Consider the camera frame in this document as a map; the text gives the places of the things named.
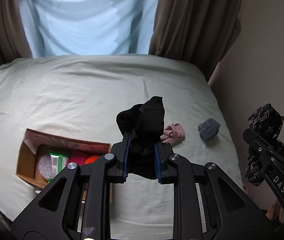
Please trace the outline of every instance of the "beige wall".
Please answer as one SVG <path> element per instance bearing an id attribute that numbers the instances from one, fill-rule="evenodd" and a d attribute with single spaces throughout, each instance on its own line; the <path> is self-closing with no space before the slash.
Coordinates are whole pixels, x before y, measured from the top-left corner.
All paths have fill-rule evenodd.
<path id="1" fill-rule="evenodd" d="M 242 139 L 248 117 L 271 103 L 284 115 L 284 0 L 243 0 L 241 34 L 220 62 L 210 85 L 236 146 L 242 177 L 248 145 Z M 284 124 L 279 139 L 284 142 Z M 266 183 L 249 188 L 261 208 L 275 197 Z"/>

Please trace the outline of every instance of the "sock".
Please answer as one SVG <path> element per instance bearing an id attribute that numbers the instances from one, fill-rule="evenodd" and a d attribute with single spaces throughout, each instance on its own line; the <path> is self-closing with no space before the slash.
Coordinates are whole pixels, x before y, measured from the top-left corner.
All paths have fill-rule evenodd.
<path id="1" fill-rule="evenodd" d="M 116 122 L 122 134 L 130 130 L 129 173 L 147 179 L 156 179 L 154 168 L 154 142 L 160 140 L 164 130 L 162 97 L 152 97 L 144 104 L 120 112 Z"/>

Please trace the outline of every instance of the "brown curtain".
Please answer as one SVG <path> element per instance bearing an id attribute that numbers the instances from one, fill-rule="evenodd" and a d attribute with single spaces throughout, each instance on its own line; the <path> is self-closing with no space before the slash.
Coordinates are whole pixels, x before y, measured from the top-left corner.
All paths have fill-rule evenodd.
<path id="1" fill-rule="evenodd" d="M 0 0 L 0 53 L 5 62 L 32 57 L 22 26 L 18 0 Z"/>
<path id="2" fill-rule="evenodd" d="M 210 79 L 239 34 L 242 0 L 159 0 L 149 54 L 184 60 Z"/>

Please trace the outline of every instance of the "green packet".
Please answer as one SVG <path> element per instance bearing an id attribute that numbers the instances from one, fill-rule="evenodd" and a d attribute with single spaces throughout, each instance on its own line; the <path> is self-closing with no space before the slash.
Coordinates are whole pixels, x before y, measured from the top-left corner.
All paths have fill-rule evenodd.
<path id="1" fill-rule="evenodd" d="M 55 152 L 49 150 L 52 162 L 52 179 L 67 165 L 69 156 L 61 152 Z"/>

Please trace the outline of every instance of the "light blue curtain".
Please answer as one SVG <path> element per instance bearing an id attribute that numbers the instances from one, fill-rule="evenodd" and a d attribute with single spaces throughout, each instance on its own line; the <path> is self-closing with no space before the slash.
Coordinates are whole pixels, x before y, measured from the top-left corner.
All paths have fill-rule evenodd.
<path id="1" fill-rule="evenodd" d="M 148 54 L 158 0 L 19 0 L 33 57 Z"/>

